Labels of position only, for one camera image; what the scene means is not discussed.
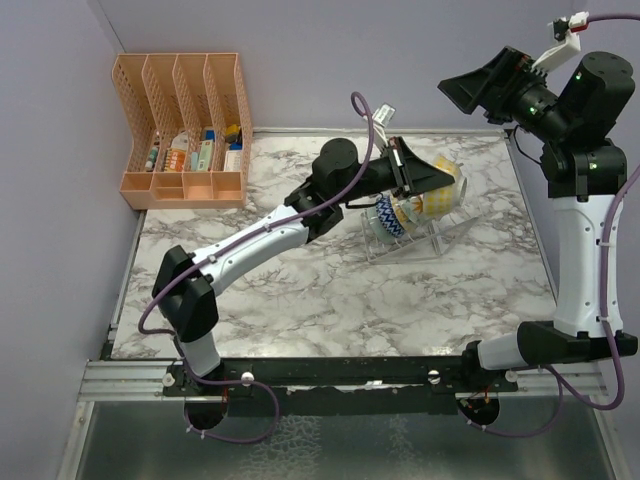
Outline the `yellow blue rimmed bowl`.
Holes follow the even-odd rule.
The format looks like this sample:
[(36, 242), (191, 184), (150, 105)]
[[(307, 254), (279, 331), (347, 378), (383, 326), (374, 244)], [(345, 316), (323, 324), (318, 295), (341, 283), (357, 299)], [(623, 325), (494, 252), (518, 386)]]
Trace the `yellow blue rimmed bowl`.
[(467, 178), (461, 167), (444, 155), (438, 154), (431, 165), (454, 178), (454, 183), (422, 195), (422, 214), (427, 218), (441, 218), (460, 206), (467, 189)]

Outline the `blue orange floral bowl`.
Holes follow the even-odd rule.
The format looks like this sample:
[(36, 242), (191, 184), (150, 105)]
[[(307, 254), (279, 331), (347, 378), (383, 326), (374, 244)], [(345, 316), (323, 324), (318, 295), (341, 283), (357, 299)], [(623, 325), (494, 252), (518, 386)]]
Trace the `blue orange floral bowl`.
[(413, 232), (420, 224), (423, 203), (419, 196), (407, 199), (391, 197), (391, 204), (396, 218), (406, 232)]

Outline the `red patterned bowl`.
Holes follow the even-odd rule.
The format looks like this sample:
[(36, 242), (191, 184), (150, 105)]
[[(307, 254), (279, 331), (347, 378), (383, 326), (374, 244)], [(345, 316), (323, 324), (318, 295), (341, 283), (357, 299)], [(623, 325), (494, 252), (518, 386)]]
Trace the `red patterned bowl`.
[(383, 196), (375, 203), (375, 211), (382, 227), (393, 237), (401, 238), (406, 230), (401, 225), (389, 196)]

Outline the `teal ceramic bowl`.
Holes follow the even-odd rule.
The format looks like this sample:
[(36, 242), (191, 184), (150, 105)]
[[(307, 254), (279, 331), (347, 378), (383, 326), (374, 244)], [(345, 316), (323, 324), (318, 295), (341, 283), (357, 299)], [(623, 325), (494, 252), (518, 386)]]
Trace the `teal ceramic bowl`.
[(365, 217), (373, 235), (379, 242), (385, 245), (392, 245), (396, 242), (396, 238), (382, 225), (374, 207), (365, 210)]

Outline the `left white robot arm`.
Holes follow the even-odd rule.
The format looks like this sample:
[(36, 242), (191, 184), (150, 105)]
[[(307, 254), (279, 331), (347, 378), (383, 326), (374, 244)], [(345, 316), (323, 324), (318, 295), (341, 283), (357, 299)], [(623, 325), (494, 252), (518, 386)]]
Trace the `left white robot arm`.
[(364, 160), (352, 141), (336, 138), (322, 146), (303, 184), (264, 219), (209, 247), (167, 251), (151, 304), (173, 329), (189, 365), (189, 386), (206, 395), (220, 385), (222, 360), (213, 336), (216, 299), (235, 280), (329, 232), (342, 220), (344, 204), (387, 191), (413, 197), (453, 182), (452, 174), (417, 157), (401, 137), (391, 138), (380, 158)]

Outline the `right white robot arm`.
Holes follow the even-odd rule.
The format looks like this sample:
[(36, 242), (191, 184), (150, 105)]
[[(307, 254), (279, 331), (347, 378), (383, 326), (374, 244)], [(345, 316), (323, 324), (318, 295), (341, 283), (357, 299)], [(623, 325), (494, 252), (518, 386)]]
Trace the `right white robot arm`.
[(559, 95), (533, 59), (511, 47), (488, 64), (444, 79), (439, 90), (462, 112), (476, 108), (501, 125), (514, 121), (538, 138), (559, 234), (556, 310), (548, 321), (526, 321), (516, 332), (468, 345), (474, 358), (459, 367), (461, 383), (481, 391), (495, 370), (608, 358), (607, 332), (630, 356), (636, 337), (623, 331), (619, 309), (602, 300), (601, 255), (613, 261), (613, 227), (606, 215), (627, 179), (627, 160), (608, 134), (635, 91), (632, 65), (619, 55), (585, 54)]

